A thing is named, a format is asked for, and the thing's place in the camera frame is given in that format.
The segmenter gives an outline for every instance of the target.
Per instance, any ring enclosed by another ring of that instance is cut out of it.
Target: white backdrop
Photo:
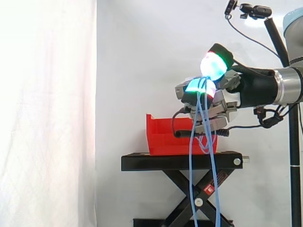
[[[0,1],[0,226],[96,226],[96,1]]]
[[[283,16],[300,0],[250,0],[270,6],[282,33]],[[96,97],[97,217],[101,227],[131,227],[133,218],[165,218],[183,198],[161,172],[122,173],[120,157],[146,152],[145,114],[171,117],[182,105],[175,85],[199,74],[205,52],[218,42],[235,59],[281,67],[267,50],[237,34],[224,19],[227,0],[100,0]],[[262,22],[232,22],[273,48]],[[222,213],[240,227],[290,226],[287,122],[270,130],[234,130],[219,150],[250,156],[220,187]],[[242,109],[231,123],[258,123]],[[195,173],[198,178],[202,173]]]

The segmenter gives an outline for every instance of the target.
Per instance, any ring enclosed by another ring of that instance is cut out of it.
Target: black pole
[[[289,66],[288,54],[281,36],[272,18],[264,22],[271,41],[280,57],[283,67]],[[292,227],[302,227],[301,220],[301,179],[300,179],[300,147],[298,105],[289,105],[289,152],[290,152],[290,185]]]
[[[283,41],[278,32],[278,29],[276,28],[274,20],[272,18],[266,19],[264,21],[264,24],[265,24],[268,34],[271,38],[271,41],[273,42],[276,52],[280,57],[283,67],[289,66],[287,50],[283,44]]]

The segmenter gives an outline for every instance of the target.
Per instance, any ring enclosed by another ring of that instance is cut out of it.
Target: green led light
[[[214,52],[206,53],[200,65],[204,77],[210,77],[212,81],[220,79],[227,71],[224,60]]]
[[[204,79],[201,80],[200,85],[198,87],[199,81],[200,78],[195,78],[192,81],[190,81],[185,91],[207,93],[211,97],[214,97],[214,94],[216,92],[216,85],[211,80],[208,79],[206,90],[205,90],[205,85],[202,87],[202,85],[204,84]]]

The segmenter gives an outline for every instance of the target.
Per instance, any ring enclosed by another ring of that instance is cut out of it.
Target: black scissor lift table
[[[243,162],[248,157],[234,151],[218,152],[214,155],[217,169],[218,185],[220,186],[235,169],[243,169]],[[169,214],[165,220],[134,219],[134,227],[194,227],[189,199],[189,181],[181,173],[188,170],[188,155],[150,156],[148,153],[133,153],[121,157],[122,171],[163,171],[165,175],[185,194],[185,198]],[[201,210],[209,220],[198,221],[199,226],[214,227],[216,208],[208,201],[214,193],[214,181],[209,155],[193,155],[194,170],[208,170],[206,175],[193,185],[196,211]],[[232,221],[221,214],[221,226],[233,227]]]

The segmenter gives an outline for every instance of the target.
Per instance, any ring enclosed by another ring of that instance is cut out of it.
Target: white curtain
[[[0,226],[96,226],[96,0],[1,0],[0,78]]]

